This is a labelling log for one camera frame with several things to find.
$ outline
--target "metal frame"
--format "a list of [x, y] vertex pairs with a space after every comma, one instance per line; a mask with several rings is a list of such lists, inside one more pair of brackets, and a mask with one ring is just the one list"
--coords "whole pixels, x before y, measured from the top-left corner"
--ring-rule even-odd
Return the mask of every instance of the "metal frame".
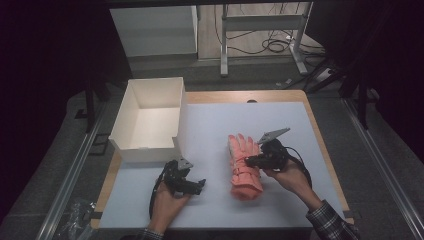
[[358, 113], [355, 110], [355, 106], [352, 100], [342, 99], [342, 103], [345, 105], [353, 125], [355, 126], [359, 136], [367, 148], [376, 168], [380, 172], [383, 181], [386, 183], [390, 194], [398, 205], [415, 239], [424, 239], [424, 222], [420, 216], [420, 213], [415, 208], [413, 202], [408, 197], [406, 192], [403, 190], [403, 187], [400, 185], [399, 181], [388, 165], [386, 158], [381, 153], [377, 144], [374, 142], [372, 135], [366, 128], [363, 127], [362, 123], [356, 117]]
[[87, 158], [90, 147], [96, 137], [96, 133], [101, 125], [107, 107], [107, 102], [100, 103], [99, 110], [97, 112], [97, 119], [94, 123], [93, 129], [91, 132], [86, 133], [80, 149], [78, 150], [78, 153], [76, 154], [72, 165], [69, 168], [55, 199], [53, 200], [52, 206], [41, 225], [40, 231], [37, 234], [37, 240], [53, 239], [56, 228], [63, 212], [65, 211], [66, 204], [68, 203], [75, 183], [78, 180], [81, 169], [84, 166], [85, 159]]
[[221, 76], [228, 76], [227, 32], [231, 31], [267, 31], [267, 30], [298, 30], [290, 52], [296, 62], [301, 75], [308, 73], [300, 56], [299, 47], [305, 31], [311, 9], [311, 2], [307, 2], [302, 15], [274, 15], [274, 16], [227, 16], [227, 5], [222, 5], [222, 43], [221, 43]]

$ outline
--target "plastic bag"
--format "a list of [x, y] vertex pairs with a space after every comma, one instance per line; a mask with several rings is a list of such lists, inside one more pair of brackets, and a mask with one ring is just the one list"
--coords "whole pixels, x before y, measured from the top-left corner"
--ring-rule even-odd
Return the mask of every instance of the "plastic bag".
[[96, 230], [90, 226], [90, 214], [96, 204], [77, 198], [71, 206], [68, 222], [56, 234], [56, 240], [87, 240]]

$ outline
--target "pink glove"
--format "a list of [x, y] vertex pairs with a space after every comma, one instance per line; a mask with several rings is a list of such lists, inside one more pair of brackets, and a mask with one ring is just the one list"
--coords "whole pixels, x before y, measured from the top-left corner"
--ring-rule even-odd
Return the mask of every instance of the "pink glove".
[[237, 138], [229, 135], [228, 145], [231, 154], [230, 165], [233, 170], [231, 194], [241, 201], [253, 200], [263, 191], [262, 184], [259, 181], [259, 168], [246, 166], [244, 159], [252, 155], [258, 155], [259, 146], [253, 142], [251, 137], [247, 138], [246, 143], [240, 133]]

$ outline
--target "aluminum rail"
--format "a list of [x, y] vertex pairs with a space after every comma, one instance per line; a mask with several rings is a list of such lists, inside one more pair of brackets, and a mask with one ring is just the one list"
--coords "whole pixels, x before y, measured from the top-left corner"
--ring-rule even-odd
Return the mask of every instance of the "aluminum rail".
[[78, 180], [81, 169], [84, 166], [85, 159], [87, 158], [87, 155], [90, 151], [90, 147], [93, 144], [97, 131], [99, 130], [103, 120], [104, 112], [106, 111], [107, 107], [107, 102], [100, 103], [93, 129], [91, 132], [85, 135], [84, 140], [74, 158], [74, 161], [72, 162], [72, 165], [69, 168], [63, 183], [56, 194], [55, 199], [53, 200], [52, 206], [50, 207], [50, 210], [47, 213], [43, 224], [41, 225], [40, 231], [38, 232], [36, 238], [37, 240], [50, 240], [53, 238], [60, 218], [62, 217], [62, 214], [66, 208], [66, 204], [68, 203], [69, 197], [71, 196], [72, 190], [74, 189], [75, 183]]
[[387, 161], [384, 155], [380, 152], [377, 144], [374, 142], [371, 134], [368, 130], [365, 130], [362, 127], [362, 124], [357, 119], [356, 109], [352, 103], [351, 99], [343, 99], [342, 102], [346, 106], [346, 109], [350, 115], [350, 118], [358, 131], [362, 141], [365, 144], [368, 152], [370, 153], [374, 164], [376, 165], [378, 171], [381, 174], [384, 182], [386, 183], [387, 188], [389, 189], [390, 194], [398, 205], [403, 217], [406, 220], [409, 228], [412, 231], [415, 239], [424, 239], [424, 224], [421, 219], [417, 209], [415, 208], [412, 201], [409, 199], [408, 195], [403, 190], [402, 186], [399, 184], [396, 176], [393, 174], [390, 166], [387, 164]]

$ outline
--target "wooden tabletop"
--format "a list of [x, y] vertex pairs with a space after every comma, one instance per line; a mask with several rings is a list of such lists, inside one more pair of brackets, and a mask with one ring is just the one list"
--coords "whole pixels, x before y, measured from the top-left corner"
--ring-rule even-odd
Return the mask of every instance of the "wooden tabletop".
[[[337, 195], [340, 200], [343, 211], [349, 211], [346, 199], [343, 194], [343, 190], [340, 186], [337, 178], [336, 171], [334, 170], [333, 163], [331, 162], [330, 156], [328, 155], [327, 148], [325, 147], [324, 140], [322, 139], [321, 132], [319, 131], [318, 125], [315, 121], [314, 114], [312, 113], [311, 106], [306, 97], [306, 94], [301, 90], [265, 90], [265, 91], [216, 91], [216, 92], [187, 92], [187, 102], [191, 104], [195, 103], [245, 103], [248, 100], [256, 100], [257, 102], [303, 102], [306, 112], [309, 116], [312, 128], [315, 133], [315, 137], [318, 141], [318, 145], [321, 149], [322, 156], [327, 165], [328, 172], [333, 180], [334, 188], [336, 189]], [[103, 212], [107, 200], [109, 199], [110, 193], [112, 192], [113, 184], [115, 182], [116, 175], [121, 164], [121, 157], [115, 151], [111, 164], [109, 166], [108, 173], [103, 183], [102, 190], [100, 192], [96, 212]], [[353, 224], [353, 218], [347, 218], [347, 222]], [[99, 227], [100, 220], [92, 219], [91, 226], [93, 228]]]

